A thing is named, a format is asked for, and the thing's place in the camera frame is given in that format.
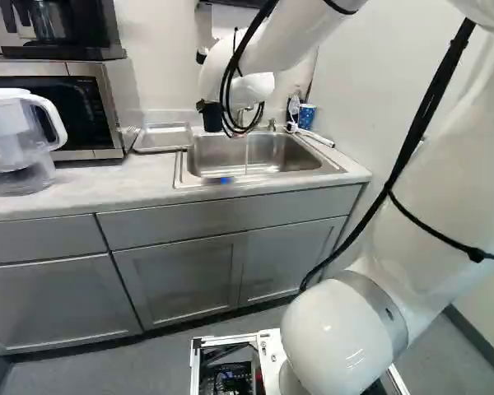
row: black cable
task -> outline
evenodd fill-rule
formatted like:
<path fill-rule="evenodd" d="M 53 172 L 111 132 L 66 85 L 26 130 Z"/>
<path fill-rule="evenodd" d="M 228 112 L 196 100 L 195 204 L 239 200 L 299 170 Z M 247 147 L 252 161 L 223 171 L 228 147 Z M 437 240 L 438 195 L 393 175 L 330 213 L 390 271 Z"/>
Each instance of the black cable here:
<path fill-rule="evenodd" d="M 332 261 L 339 258 L 347 251 L 361 235 L 362 231 L 367 227 L 373 216 L 384 203 L 384 200 L 388 197 L 389 192 L 395 185 L 395 182 L 403 172 L 412 157 L 413 152 L 417 149 L 417 145 L 424 136 L 475 27 L 476 24 L 474 22 L 465 18 L 455 38 L 450 42 L 450 47 L 422 99 L 419 109 L 412 121 L 412 125 L 408 130 L 408 134 L 404 139 L 404 143 L 398 154 L 397 160 L 395 161 L 392 172 L 384 184 L 383 189 L 380 191 L 379 196 L 373 201 L 368 211 L 364 214 L 349 236 L 324 261 L 319 263 L 305 275 L 300 285 L 300 293 L 307 290 L 309 282 L 317 273 L 325 269 Z"/>
<path fill-rule="evenodd" d="M 217 376 L 220 374 L 221 372 L 220 371 L 217 371 L 216 373 L 214 373 L 214 384 L 213 384 L 213 387 L 214 387 L 214 395 L 217 395 L 217 382 L 216 382 L 216 379 L 217 379 Z"/>
<path fill-rule="evenodd" d="M 235 71 L 239 67 L 241 56 L 243 55 L 245 48 L 247 47 L 247 44 L 250 42 L 254 33 L 261 26 L 265 18 L 267 18 L 271 14 L 273 9 L 277 5 L 278 1 L 279 0 L 267 0 L 266 3 L 262 6 L 260 11 L 258 12 L 258 14 L 256 14 L 249 28 L 245 32 L 243 39 L 238 45 L 238 48 L 232 54 L 231 60 L 227 64 L 227 67 L 223 73 L 223 78 L 221 79 L 220 104 L 221 107 L 224 109 L 221 118 L 224 125 L 224 129 L 234 134 L 246 134 L 247 132 L 250 132 L 259 124 L 259 122 L 263 117 L 264 103 L 260 103 L 256 115 L 254 116 L 253 120 L 248 126 L 244 127 L 243 125 L 238 125 L 235 122 L 230 106 L 231 83 Z"/>
<path fill-rule="evenodd" d="M 469 245 L 460 243 L 459 241 L 451 239 L 447 235 L 443 235 L 440 231 L 435 230 L 429 225 L 425 224 L 423 221 L 421 221 L 419 218 L 414 216 L 410 211 L 407 210 L 405 206 L 401 204 L 401 202 L 395 197 L 393 191 L 389 191 L 388 196 L 392 201 L 392 203 L 394 204 L 394 206 L 397 207 L 397 209 L 401 212 L 401 214 L 406 216 L 411 222 L 419 226 L 421 229 L 423 229 L 430 235 L 439 239 L 443 243 L 448 244 L 450 247 L 454 249 L 458 249 L 459 251 L 463 251 L 468 255 L 471 261 L 475 263 L 481 263 L 485 259 L 494 259 L 493 253 L 487 253 L 482 249 L 478 249 L 476 247 L 471 247 Z"/>
<path fill-rule="evenodd" d="M 343 14 L 343 15 L 354 15 L 358 11 L 358 10 L 357 11 L 347 10 L 344 7 L 340 7 L 336 2 L 333 2 L 332 0 L 324 0 L 324 2 L 326 4 L 328 4 L 333 10 L 335 10 L 339 14 Z"/>
<path fill-rule="evenodd" d="M 232 38 L 232 53 L 236 51 L 236 34 L 238 34 L 238 26 L 234 28 L 234 37 Z M 244 76 L 244 73 L 240 70 L 240 65 L 238 65 L 236 70 L 238 70 L 238 74 L 240 74 L 240 77 Z"/>

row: microwave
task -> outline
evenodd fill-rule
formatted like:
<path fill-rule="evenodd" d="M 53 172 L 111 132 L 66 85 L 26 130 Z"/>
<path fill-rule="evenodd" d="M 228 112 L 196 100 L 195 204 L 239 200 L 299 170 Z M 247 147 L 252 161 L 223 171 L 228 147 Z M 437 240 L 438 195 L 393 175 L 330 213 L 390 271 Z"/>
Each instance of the microwave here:
<path fill-rule="evenodd" d="M 128 58 L 63 62 L 0 58 L 0 88 L 23 88 L 53 102 L 68 142 L 54 160 L 122 159 L 143 126 L 137 83 Z M 33 107 L 51 141 L 44 111 Z"/>

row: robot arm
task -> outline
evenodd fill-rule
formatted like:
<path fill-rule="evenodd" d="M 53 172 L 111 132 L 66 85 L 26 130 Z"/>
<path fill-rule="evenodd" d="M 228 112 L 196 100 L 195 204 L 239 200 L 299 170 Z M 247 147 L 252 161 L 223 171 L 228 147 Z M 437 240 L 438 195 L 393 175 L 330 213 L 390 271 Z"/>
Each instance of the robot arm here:
<path fill-rule="evenodd" d="M 494 0 L 451 2 L 494 33 Z M 355 11 L 363 3 L 343 5 Z M 246 76 L 290 67 L 347 18 L 328 0 L 281 0 L 240 67 Z M 231 42 L 226 46 L 228 54 L 213 49 L 202 70 L 206 100 L 217 99 L 220 72 L 232 53 Z M 443 235 L 494 253 L 494 49 L 444 130 L 410 161 L 395 184 L 396 200 Z M 385 203 L 361 256 L 286 311 L 282 395 L 360 394 L 448 304 L 493 272 L 494 259 L 472 260 Z"/>
<path fill-rule="evenodd" d="M 494 0 L 450 0 L 480 26 L 494 32 Z M 245 77 L 235 77 L 231 87 L 231 107 L 241 109 L 264 102 L 275 87 L 274 72 L 297 65 L 314 47 L 345 20 L 351 18 L 367 0 L 281 0 L 272 15 L 258 28 L 240 60 Z M 208 54 L 199 76 L 202 103 L 217 104 L 221 79 L 233 48 L 246 29 L 216 43 Z M 213 113 L 220 116 L 221 109 Z M 213 124 L 221 125 L 218 119 Z"/>

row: white wall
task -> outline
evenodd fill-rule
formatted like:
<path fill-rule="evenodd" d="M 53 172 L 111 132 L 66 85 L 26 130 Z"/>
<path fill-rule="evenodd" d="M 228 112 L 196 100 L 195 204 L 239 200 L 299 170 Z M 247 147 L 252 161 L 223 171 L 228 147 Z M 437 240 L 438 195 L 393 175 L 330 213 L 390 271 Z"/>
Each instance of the white wall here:
<path fill-rule="evenodd" d="M 374 175 L 353 224 L 379 192 L 463 16 L 443 0 L 370 0 L 319 51 L 315 129 Z M 474 33 L 433 125 L 465 86 L 487 35 Z M 332 266 L 346 267 L 358 248 Z"/>
<path fill-rule="evenodd" d="M 194 15 L 195 4 L 194 0 L 115 0 L 123 45 L 134 63 L 142 107 L 149 112 L 192 110 L 200 99 L 195 55 L 201 26 Z M 277 89 L 267 107 L 285 108 L 296 83 L 306 88 L 312 64 L 309 57 L 299 67 L 277 75 Z"/>

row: drawer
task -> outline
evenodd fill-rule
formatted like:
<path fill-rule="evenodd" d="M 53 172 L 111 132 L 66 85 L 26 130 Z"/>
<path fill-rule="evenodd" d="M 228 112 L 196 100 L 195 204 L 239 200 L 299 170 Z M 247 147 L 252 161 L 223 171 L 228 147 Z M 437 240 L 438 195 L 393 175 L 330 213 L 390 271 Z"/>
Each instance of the drawer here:
<path fill-rule="evenodd" d="M 104 251 L 106 246 L 92 215 L 0 222 L 0 263 Z"/>
<path fill-rule="evenodd" d="M 98 214 L 112 249 L 168 243 L 349 214 L 361 185 Z"/>

